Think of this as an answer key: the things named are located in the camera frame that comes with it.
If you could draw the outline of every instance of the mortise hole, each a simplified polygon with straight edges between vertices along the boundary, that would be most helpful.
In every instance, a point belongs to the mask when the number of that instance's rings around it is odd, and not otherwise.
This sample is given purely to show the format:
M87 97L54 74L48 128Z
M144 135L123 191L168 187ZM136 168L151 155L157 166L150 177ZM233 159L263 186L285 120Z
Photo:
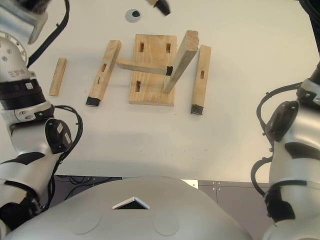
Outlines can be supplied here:
M106 70L106 66L107 66L107 64L103 64L101 72L104 72Z
M171 43L166 44L166 53L169 54L171 50Z
M136 81L136 84L135 84L135 92L136 93L140 92L140 87L141 87L141 81Z
M144 52L144 48L145 48L145 43L144 42L140 42L140 53Z

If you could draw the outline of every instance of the white table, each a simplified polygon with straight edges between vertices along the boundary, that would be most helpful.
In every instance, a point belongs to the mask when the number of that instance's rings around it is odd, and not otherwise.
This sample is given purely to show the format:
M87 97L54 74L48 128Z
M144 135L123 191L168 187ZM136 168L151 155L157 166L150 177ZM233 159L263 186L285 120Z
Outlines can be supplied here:
M171 176L180 179L249 182L252 165L269 156L256 118L265 92L309 77L319 55L307 14L292 0L170 0L163 17L144 0L71 0L67 28L31 67L47 99L75 107L84 121L82 139L58 170L61 175ZM125 13L142 18L128 23ZM62 0L52 1L49 19L33 52L60 22ZM85 105L109 40L121 40L119 57L132 59L135 34L176 35L199 31L212 47L203 116L191 115L198 56L176 85L174 107L131 105L131 73L115 67L98 108ZM68 59L60 95L48 95L58 57ZM266 104L267 120L282 101ZM75 133L72 114L57 110ZM0 162L16 153L0 120ZM268 166L258 174L268 181Z

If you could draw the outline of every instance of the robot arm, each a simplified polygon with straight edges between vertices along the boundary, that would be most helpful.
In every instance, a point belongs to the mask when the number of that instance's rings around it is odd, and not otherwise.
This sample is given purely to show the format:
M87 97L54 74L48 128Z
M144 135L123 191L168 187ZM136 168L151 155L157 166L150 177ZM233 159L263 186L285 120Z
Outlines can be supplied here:
M282 103L265 128L274 142L265 202L277 226L265 240L320 239L312 227L320 224L320 63L297 96Z
M37 40L48 19L49 2L0 1L1 115L18 153L15 159L0 164L0 239L43 212L40 196L47 186L52 191L53 174L76 144L67 124L54 118L55 108L45 99L36 74L26 67L30 63L24 46ZM170 13L165 0L148 2L164 15ZM20 28L21 23L33 27L29 35ZM77 114L73 108L60 108Z

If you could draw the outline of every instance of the wooden plank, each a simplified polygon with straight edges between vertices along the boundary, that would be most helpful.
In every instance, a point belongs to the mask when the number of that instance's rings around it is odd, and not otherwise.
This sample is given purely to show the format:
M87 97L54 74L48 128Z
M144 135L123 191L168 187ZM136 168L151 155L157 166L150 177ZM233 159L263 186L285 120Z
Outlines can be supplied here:
M49 95L50 96L58 96L60 92L60 87L62 83L62 79L64 78L66 66L67 66L67 59L59 58L58 62L55 67L55 71L53 74Z
M170 67L164 66L152 62L138 62L126 59L118 59L116 64L121 69L137 71L149 74L168 75L170 73Z
M210 68L211 47L201 45L199 51L198 67L194 82L191 113L202 115L208 81L208 73Z
M173 72L171 77L164 83L164 92L170 93L181 75L188 67L191 60L198 51L199 37L197 31L187 31L173 62Z
M98 107L100 101L104 98L105 91L108 86L111 73L115 67L120 49L121 42L119 40L109 41L98 73L94 79L89 97L86 100L86 105L91 107Z
M135 36L133 60L172 66L177 52L177 37L165 35ZM133 71L130 84L131 104L173 106L175 91L164 93L164 81L169 76Z

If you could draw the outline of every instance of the wire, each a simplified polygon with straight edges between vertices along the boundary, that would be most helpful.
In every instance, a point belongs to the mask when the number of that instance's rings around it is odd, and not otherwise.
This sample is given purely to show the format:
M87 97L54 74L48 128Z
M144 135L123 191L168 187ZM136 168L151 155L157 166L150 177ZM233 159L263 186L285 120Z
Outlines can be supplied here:
M91 184L83 184L83 185L76 186L76 187L74 187L74 188L68 193L68 195L65 197L64 200L67 200L67 199L72 195L72 193L73 193L76 189L78 189L78 188L97 186L97 185L100 185L100 184L107 183L107 182L109 182L111 179L112 179L112 177L109 177L109 178L107 178L106 180L103 180L103 181L98 181L98 182L91 183Z
M48 201L46 203L46 205L44 206L42 212L46 211L49 209L49 206L54 198L54 195L55 195L55 192L56 192L56 183L55 183L55 173L59 167L59 165L62 163L62 161L71 153L71 151L75 148L75 146L78 144L81 136L82 136L82 133L83 133L83 121L82 121L82 118L81 116L78 114L78 112L71 106L67 106L67 105L57 105L57 106L54 106L55 109L63 109L63 110L66 110L66 111L69 111L69 112L72 112L75 114L76 116L76 119L77 119L77 125L78 125L78 130L77 130L77 133L76 133L76 136L74 138L74 141L71 145L71 147L66 151L66 152L63 152L58 161L56 162L54 168L53 168L53 171L52 171L52 175L51 175L51 178L50 178L50 181L48 183Z
M271 92L267 92L265 94L265 96L262 98L261 102L259 103L258 107L256 108L256 116L259 120L259 123L261 125L261 128L263 130L263 135L266 136L266 138L268 139L270 145L271 145L271 150L272 150L272 156L270 157L263 157L261 160L257 161L252 169L251 169L251 182L255 188L255 190L260 194L262 195L263 197L266 195L266 193L261 189L261 187L259 186L259 184L257 183L257 180L256 180L256 175L257 175L257 171L265 164L267 163L271 163L272 160L273 160L273 147L274 147L274 141L269 138L267 136L267 133L266 133L266 123L264 122L264 120L262 119L262 107L263 105L266 103L266 101L268 101L270 98L272 98L273 96L277 95L277 94L280 94L280 93L284 93L284 92L287 92L287 91L292 91L292 90L297 90L300 85L302 84L302 82L298 82L298 83L294 83L294 84L291 84L291 85L287 85L287 86L282 86L282 87L279 87Z
M86 184L88 182L90 182L90 180L92 179L92 176L90 176L87 180L85 180L86 177L83 176L82 179L80 181L78 181L75 176L69 176L69 182L72 183L73 185L79 185L79 184Z
M70 12L70 3L69 0L64 0L65 3L65 15L60 24L57 25L57 28L46 38L42 45L29 57L28 65L29 68L43 53L44 51L52 44L52 42L60 35L60 33L65 29L69 21L69 12Z

